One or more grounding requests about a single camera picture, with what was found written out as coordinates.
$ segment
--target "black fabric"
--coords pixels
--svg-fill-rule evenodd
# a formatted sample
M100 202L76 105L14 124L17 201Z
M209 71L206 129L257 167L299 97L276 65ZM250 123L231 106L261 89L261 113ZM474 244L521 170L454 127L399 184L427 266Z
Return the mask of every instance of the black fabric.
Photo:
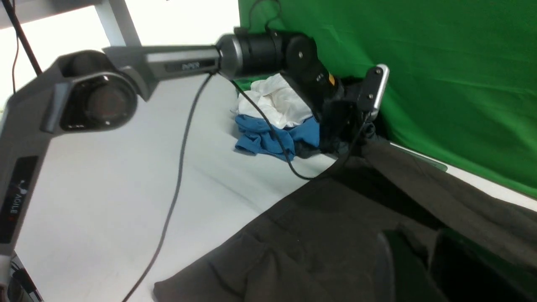
M404 232L399 229L379 234L375 302L448 302L409 244L410 234Z
M384 121L382 111L379 111L379 114L376 116L375 120L373 121L373 124L375 125L375 134L378 137L380 137L381 139L390 140L390 137L388 136L388 127L386 125L386 122Z
M430 271L450 301L537 301L537 277L451 229L440 232Z
M319 153L321 153L321 150L319 150L319 148L314 147L304 141L295 142L295 155L300 157L301 159L307 159Z
M375 301L377 235L399 224L432 250L446 226L537 267L537 214L497 200L385 143L310 181L175 276L159 302Z
M396 228L397 235L405 241L414 256L421 261L422 265L427 267L429 264L429 251L404 225L398 225Z

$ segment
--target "white cloth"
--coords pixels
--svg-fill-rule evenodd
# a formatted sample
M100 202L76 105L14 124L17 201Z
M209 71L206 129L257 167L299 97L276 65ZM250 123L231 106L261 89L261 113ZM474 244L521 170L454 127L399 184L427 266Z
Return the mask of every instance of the white cloth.
M270 123L279 129L295 127L312 116L311 110L280 75L266 80L255 81L251 90L245 91L259 106ZM241 94L238 95L237 114L263 118L261 114Z

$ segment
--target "blue cloth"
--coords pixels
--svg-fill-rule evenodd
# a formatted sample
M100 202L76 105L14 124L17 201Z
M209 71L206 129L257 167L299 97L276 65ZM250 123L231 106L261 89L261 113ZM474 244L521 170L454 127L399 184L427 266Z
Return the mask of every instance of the blue cloth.
M271 154L285 160L280 144L273 137L269 125L264 119L253 118L239 114L235 117L238 130L242 136L238 139L235 148L254 154ZM319 123L312 117L293 128L278 129L274 127L289 159L295 157L295 142L305 142L319 147Z

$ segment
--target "white table surface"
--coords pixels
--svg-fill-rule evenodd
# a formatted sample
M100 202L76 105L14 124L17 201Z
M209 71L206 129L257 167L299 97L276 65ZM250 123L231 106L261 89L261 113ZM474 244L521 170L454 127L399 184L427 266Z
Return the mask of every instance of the white table surface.
M16 247L45 301L121 301L136 282L158 243L186 117L203 78L161 83L116 131L52 142ZM305 183L284 161L234 151L235 102L233 86L221 77L202 94L166 241L130 301L152 301L156 281L217 247ZM324 155L293 161L307 176L332 163ZM529 198L452 171L496 197L537 209Z

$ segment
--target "green backdrop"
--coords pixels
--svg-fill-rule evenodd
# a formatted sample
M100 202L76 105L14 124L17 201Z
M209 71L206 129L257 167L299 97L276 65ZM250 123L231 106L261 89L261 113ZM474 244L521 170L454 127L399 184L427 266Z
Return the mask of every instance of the green backdrop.
M333 74L390 67L390 139L537 197L537 0L280 1L271 27L313 37ZM261 2L252 31L276 14Z

